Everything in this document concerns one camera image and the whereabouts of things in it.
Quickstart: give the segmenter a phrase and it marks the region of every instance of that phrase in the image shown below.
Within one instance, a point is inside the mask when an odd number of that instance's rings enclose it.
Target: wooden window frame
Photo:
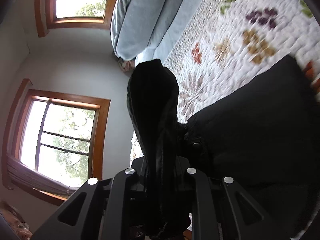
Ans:
[[[15,97],[19,98],[18,95],[23,93],[23,89],[19,89],[17,95]],[[20,159],[21,157],[21,146],[23,142],[23,135],[25,131],[25,126],[28,120],[28,115],[31,110],[31,105],[34,100],[51,100],[54,104],[60,105],[67,105],[69,107],[77,107],[82,109],[90,109],[95,111],[95,122],[93,123],[92,128],[92,144],[90,148],[92,148],[92,154],[89,155],[89,164],[88,164],[88,177],[96,177],[99,180],[102,180],[102,163],[103,163],[103,148],[104,148],[104,139],[105,139],[105,132],[106,132],[106,125],[108,119],[108,112],[110,106],[109,99],[102,99],[102,98],[94,98],[94,97],[87,97],[87,96],[79,96],[73,94],[65,94],[65,93],[58,93],[58,92],[50,92],[50,91],[43,91],[43,90],[33,90],[29,89],[25,99],[22,103],[21,110],[18,115],[18,122],[15,126],[13,142],[12,142],[12,152],[11,154],[16,158]],[[17,104],[13,103],[12,107],[9,112],[7,124],[11,123],[13,118],[13,112],[15,111],[15,107]],[[9,131],[5,131],[4,134],[4,145],[3,149],[7,147],[8,140],[6,139]],[[2,152],[2,169],[6,168],[6,151]],[[8,187],[8,180],[9,177],[7,174],[4,176],[3,174],[3,185],[6,188]],[[39,191],[35,188],[29,188],[25,185],[20,183],[14,182],[16,186],[20,187],[22,190],[26,191],[27,193],[49,202],[54,205],[62,204],[66,198],[61,196],[55,196],[53,194]]]
[[[107,0],[103,17],[56,17],[56,0],[45,0],[45,18],[47,29],[56,28],[97,28],[110,29],[113,9],[116,0]],[[39,37],[46,32],[41,20],[41,0],[35,0],[35,17]]]

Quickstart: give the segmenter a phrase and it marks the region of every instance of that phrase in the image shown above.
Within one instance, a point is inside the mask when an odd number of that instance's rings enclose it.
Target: black fabric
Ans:
[[[150,196],[158,203],[150,206],[158,207],[162,225],[172,226],[161,229],[176,233],[169,218],[177,218],[178,210],[184,213],[175,207],[169,186],[176,154],[210,177],[232,176],[287,235],[304,229],[319,192],[320,109],[295,60],[286,56],[194,114],[187,125],[177,123],[177,97],[176,79],[159,60],[137,66],[128,86],[128,107],[148,160],[148,182],[157,181],[150,184]],[[181,216],[179,230],[187,224]]]

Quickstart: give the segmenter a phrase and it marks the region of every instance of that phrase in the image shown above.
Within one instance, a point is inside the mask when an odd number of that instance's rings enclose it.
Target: window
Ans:
[[[20,85],[5,128],[3,184],[8,188],[11,180],[38,198],[61,204],[69,189],[71,194],[90,177],[102,179],[110,100],[32,89],[24,92],[28,81]],[[49,184],[41,174],[52,179]]]
[[[45,36],[41,10],[45,9],[47,29],[86,27],[109,29],[116,0],[35,0],[39,37]]]

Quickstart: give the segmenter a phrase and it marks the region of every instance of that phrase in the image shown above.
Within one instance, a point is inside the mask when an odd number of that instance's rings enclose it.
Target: pillow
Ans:
[[[148,46],[164,2],[165,0],[117,1],[112,19],[112,26],[116,28],[111,28],[111,38],[118,57],[131,60]]]
[[[183,0],[165,0],[159,19],[151,35],[148,46],[155,49],[169,29]]]

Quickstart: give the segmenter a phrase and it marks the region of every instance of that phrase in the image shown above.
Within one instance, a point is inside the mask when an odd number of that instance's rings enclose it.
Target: white quilt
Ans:
[[[320,27],[303,0],[203,0],[164,62],[179,85],[177,116],[185,123],[285,55],[320,77]],[[132,138],[131,161],[143,156]]]

